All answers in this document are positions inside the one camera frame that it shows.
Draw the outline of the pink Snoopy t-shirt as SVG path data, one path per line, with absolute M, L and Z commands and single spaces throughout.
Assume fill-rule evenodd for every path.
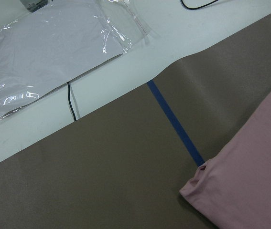
M 271 92 L 180 194 L 221 229 L 271 229 Z

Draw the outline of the clear plastic bag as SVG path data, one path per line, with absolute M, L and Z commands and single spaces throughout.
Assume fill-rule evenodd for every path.
M 148 44 L 134 0 L 54 0 L 0 29 L 0 123 Z

